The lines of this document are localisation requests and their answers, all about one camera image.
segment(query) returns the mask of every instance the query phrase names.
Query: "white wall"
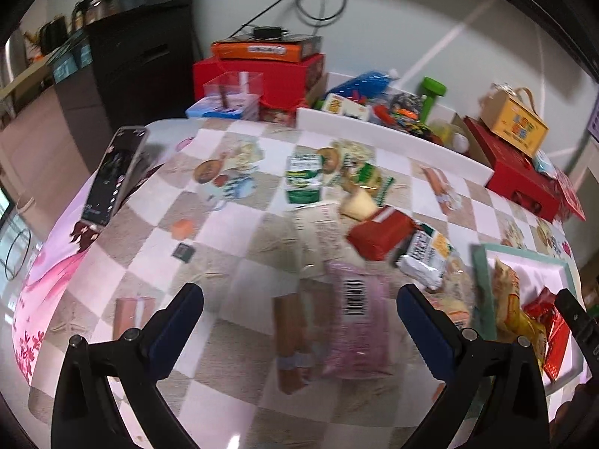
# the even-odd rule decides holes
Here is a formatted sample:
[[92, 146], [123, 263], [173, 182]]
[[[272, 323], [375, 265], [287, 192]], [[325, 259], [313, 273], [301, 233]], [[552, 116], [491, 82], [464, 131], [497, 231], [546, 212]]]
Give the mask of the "white wall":
[[[51, 17], [69, 14], [76, 1], [45, 0], [40, 6]], [[194, 0], [204, 51], [273, 1]], [[338, 1], [328, 0], [327, 9]], [[320, 0], [305, 5], [317, 14]], [[255, 23], [311, 31], [287, 2]], [[349, 0], [344, 16], [320, 34], [329, 70], [359, 74], [394, 67], [412, 91], [424, 75], [431, 76], [447, 85], [443, 104], [460, 114], [476, 115], [478, 99], [493, 82], [528, 86], [550, 127], [543, 148], [562, 168], [580, 145], [597, 96], [597, 84], [561, 47], [502, 0]]]

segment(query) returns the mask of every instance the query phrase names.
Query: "barcode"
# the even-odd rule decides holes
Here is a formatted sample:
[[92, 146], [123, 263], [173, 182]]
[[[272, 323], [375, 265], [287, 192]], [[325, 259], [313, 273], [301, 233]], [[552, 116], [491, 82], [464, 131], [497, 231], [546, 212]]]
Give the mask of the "barcode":
[[343, 315], [366, 315], [366, 282], [361, 279], [343, 281], [345, 305]]

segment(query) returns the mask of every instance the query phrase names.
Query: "green toy dumbbell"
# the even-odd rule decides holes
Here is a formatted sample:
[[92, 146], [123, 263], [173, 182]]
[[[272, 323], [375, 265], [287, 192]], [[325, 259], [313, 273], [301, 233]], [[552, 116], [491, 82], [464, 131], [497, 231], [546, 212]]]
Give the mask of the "green toy dumbbell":
[[419, 119], [421, 122], [426, 123], [426, 119], [428, 118], [428, 115], [435, 104], [437, 96], [445, 96], [447, 87], [434, 79], [430, 79], [430, 77], [425, 77], [422, 80], [420, 87], [423, 89], [422, 94], [426, 95], [426, 99], [422, 105], [422, 111], [420, 112]]

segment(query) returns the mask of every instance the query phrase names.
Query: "bottle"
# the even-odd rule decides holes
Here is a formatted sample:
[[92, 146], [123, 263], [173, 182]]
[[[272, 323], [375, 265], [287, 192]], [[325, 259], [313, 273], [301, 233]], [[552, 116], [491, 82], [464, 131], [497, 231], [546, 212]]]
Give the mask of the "bottle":
[[327, 94], [338, 94], [345, 98], [355, 98], [357, 94], [358, 98], [370, 99], [383, 94], [389, 84], [397, 79], [399, 79], [399, 74], [395, 69], [391, 69], [387, 74], [372, 70], [329, 89]]

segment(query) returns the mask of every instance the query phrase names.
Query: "tray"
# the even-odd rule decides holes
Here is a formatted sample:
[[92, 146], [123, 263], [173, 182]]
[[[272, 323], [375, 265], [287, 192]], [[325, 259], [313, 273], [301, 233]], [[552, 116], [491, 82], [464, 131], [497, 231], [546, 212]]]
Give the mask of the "tray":
[[[544, 285], [553, 293], [567, 288], [576, 297], [570, 268], [564, 260], [551, 258], [534, 251], [496, 244], [477, 245], [472, 250], [472, 258], [477, 284], [481, 289], [481, 299], [474, 309], [472, 325], [483, 339], [497, 339], [495, 302], [491, 289], [491, 276], [496, 258], [512, 267], [518, 274], [521, 305], [526, 305], [534, 300]], [[543, 373], [543, 386], [546, 395], [556, 392], [572, 381], [580, 374], [582, 366], [582, 353], [570, 334], [558, 379], [552, 383], [549, 377]]]

